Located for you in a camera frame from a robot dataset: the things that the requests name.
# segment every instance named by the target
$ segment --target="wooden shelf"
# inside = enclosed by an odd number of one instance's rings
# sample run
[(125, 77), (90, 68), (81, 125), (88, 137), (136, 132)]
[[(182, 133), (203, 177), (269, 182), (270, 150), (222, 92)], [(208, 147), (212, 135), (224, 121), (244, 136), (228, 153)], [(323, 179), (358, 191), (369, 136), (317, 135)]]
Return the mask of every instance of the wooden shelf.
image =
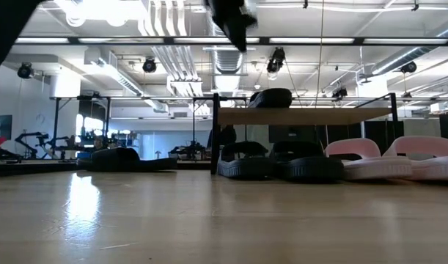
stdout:
[(391, 114), (389, 108), (219, 109), (219, 125), (350, 125)]

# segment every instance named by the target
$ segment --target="glass wall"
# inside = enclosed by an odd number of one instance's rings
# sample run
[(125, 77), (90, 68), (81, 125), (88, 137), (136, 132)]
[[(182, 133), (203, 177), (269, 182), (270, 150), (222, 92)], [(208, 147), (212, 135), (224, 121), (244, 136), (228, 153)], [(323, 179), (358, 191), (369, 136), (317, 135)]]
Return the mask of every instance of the glass wall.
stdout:
[[(196, 141), (207, 147), (209, 131), (196, 131)], [(145, 160), (153, 160), (160, 153), (160, 158), (168, 158), (168, 152), (175, 147), (189, 146), (193, 131), (145, 131), (142, 132), (142, 149), (140, 156)]]

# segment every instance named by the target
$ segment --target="black metal leg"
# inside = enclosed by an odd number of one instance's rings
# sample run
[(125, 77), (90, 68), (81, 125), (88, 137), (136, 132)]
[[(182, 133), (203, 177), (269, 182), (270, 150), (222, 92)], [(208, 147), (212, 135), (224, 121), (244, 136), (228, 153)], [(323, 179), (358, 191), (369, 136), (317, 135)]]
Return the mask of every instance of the black metal leg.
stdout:
[(392, 101), (392, 119), (393, 119), (393, 140), (397, 138), (399, 134), (398, 129), (398, 108), (397, 108), (397, 95), (395, 93), (390, 93), (390, 99)]
[(248, 141), (248, 133), (247, 133), (248, 131), (247, 131), (247, 128), (246, 128), (246, 125), (245, 125), (245, 141), (247, 142)]
[(57, 123), (59, 121), (59, 102), (61, 102), (61, 98), (56, 98), (56, 111), (54, 112), (54, 131), (53, 131), (53, 145), (51, 149), (55, 151), (56, 149), (56, 138), (57, 138)]
[[(194, 142), (196, 140), (196, 100), (193, 98), (193, 139), (191, 141)], [(193, 143), (193, 149), (191, 150), (193, 152), (192, 158), (194, 162), (197, 162), (196, 160), (196, 142)]]
[(109, 117), (111, 115), (111, 98), (106, 98), (108, 105), (106, 106), (106, 118), (105, 118), (105, 138), (108, 136), (109, 131)]
[(219, 125), (219, 94), (215, 93), (213, 96), (213, 120), (212, 120), (212, 157), (210, 161), (210, 173), (214, 175), (217, 172), (217, 161), (219, 160), (220, 144), (219, 134), (221, 128)]

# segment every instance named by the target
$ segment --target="blue object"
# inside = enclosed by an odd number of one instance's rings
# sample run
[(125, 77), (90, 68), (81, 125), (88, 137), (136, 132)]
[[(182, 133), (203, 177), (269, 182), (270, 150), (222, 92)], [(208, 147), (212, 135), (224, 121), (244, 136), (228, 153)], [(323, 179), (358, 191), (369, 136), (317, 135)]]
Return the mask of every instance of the blue object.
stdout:
[(77, 158), (90, 158), (91, 153), (79, 152), (77, 153)]

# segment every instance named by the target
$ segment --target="wooden floor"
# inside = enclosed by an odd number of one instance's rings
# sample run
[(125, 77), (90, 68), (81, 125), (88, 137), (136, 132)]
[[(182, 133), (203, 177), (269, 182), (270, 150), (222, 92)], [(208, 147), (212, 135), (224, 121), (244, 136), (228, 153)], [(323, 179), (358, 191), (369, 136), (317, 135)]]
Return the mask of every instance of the wooden floor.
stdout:
[(0, 263), (448, 263), (448, 186), (3, 177)]

